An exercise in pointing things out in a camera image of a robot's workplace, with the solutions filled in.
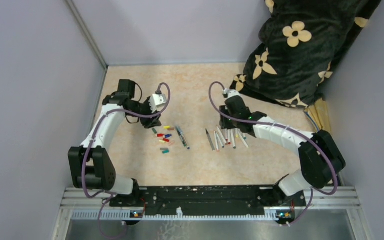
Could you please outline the red white marker pen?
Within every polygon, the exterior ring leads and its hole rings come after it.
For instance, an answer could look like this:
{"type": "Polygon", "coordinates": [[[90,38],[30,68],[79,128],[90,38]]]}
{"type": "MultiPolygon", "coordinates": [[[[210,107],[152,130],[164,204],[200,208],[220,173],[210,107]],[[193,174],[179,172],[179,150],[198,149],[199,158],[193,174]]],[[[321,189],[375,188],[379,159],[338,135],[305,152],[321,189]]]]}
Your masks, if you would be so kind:
{"type": "Polygon", "coordinates": [[[219,143],[218,143],[218,138],[217,138],[217,132],[216,131],[213,131],[213,135],[214,135],[214,142],[215,142],[215,149],[216,149],[216,152],[220,152],[220,148],[219,148],[219,143]]]}

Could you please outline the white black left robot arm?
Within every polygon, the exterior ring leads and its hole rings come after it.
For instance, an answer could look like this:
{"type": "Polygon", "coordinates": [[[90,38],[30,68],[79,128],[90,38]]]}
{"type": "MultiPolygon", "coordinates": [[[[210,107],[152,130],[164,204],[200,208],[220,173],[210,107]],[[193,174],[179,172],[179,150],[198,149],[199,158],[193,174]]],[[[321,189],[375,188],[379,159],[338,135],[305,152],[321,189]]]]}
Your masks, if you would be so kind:
{"type": "Polygon", "coordinates": [[[86,139],[68,151],[73,185],[89,199],[97,196],[90,193],[96,190],[98,194],[121,195],[129,207],[140,202],[137,180],[117,174],[108,151],[127,116],[138,118],[145,129],[162,126],[160,117],[172,95],[169,85],[162,82],[154,94],[140,102],[134,100],[137,86],[133,80],[119,80],[117,90],[103,99],[99,118],[86,139]]]}

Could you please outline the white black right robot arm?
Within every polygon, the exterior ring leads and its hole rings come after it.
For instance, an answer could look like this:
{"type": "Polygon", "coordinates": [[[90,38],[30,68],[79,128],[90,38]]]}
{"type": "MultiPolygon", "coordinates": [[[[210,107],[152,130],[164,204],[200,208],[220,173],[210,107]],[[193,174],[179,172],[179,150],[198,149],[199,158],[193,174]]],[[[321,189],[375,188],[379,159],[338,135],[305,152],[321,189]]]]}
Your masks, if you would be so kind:
{"type": "Polygon", "coordinates": [[[307,189],[316,189],[325,195],[337,192],[338,173],[346,162],[329,132],[300,131],[260,111],[251,112],[240,96],[227,98],[217,111],[243,133],[280,145],[298,156],[300,169],[273,186],[273,200],[277,205],[287,206],[296,193],[307,189]]]}

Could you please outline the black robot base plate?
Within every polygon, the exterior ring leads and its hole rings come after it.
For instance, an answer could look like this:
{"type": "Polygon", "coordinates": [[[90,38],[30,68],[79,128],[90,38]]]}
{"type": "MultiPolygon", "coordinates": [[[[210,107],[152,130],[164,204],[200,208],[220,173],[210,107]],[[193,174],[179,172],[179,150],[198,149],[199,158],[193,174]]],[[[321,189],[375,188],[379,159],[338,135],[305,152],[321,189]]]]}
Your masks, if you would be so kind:
{"type": "Polygon", "coordinates": [[[111,207],[138,207],[146,216],[262,216],[270,207],[304,207],[304,192],[284,196],[271,185],[142,186],[131,195],[117,195],[111,207]]]}

